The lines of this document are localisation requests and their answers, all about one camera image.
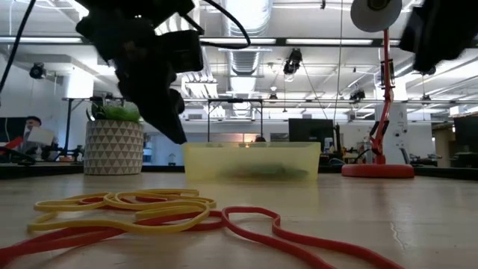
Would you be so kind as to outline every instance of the yellow plastic bin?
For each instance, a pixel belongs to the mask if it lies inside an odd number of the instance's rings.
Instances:
[[[187,143],[188,181],[316,180],[320,143]]]

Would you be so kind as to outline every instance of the table surface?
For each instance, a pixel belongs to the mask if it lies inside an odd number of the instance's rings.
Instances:
[[[405,268],[476,268],[478,185],[449,179],[347,179],[319,175],[318,184],[189,182],[184,174],[49,176],[0,182],[0,247],[28,238],[33,204],[99,191],[195,188],[229,205],[262,206],[294,232],[371,248]],[[270,220],[238,215],[244,228],[270,234]],[[309,248],[337,268],[371,268],[342,254]],[[174,235],[123,235],[93,246],[17,259],[9,268],[308,268],[287,254],[225,230]]]

